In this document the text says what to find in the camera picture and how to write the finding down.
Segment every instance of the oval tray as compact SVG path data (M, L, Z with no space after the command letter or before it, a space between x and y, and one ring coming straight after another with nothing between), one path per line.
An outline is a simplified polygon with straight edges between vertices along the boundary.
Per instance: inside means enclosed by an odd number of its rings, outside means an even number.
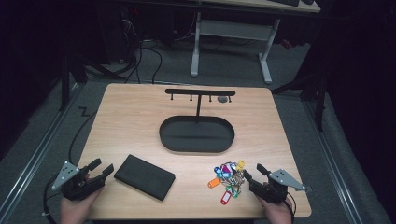
M233 126L218 117L173 116L160 127L163 145L177 152L223 152L234 136Z

